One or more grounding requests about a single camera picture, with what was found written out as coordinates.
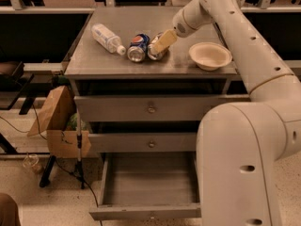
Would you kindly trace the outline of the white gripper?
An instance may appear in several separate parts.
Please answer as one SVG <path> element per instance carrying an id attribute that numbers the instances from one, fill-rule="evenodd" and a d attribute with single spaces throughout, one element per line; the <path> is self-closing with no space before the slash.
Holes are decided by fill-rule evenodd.
<path id="1" fill-rule="evenodd" d="M 181 8 L 173 17 L 173 29 L 166 30 L 158 36 L 151 47 L 155 55 L 163 52 L 177 40 L 177 35 L 186 38 L 200 28 L 200 17 L 197 11 Z"/>

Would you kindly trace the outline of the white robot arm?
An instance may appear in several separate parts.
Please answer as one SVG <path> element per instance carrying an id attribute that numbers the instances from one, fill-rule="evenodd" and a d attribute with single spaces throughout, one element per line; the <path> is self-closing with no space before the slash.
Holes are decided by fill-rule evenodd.
<path id="1" fill-rule="evenodd" d="M 217 23 L 249 100 L 211 109 L 197 134 L 202 226 L 282 226 L 276 160 L 301 149 L 301 83 L 237 0 L 192 0 L 173 18 L 185 38 Z"/>

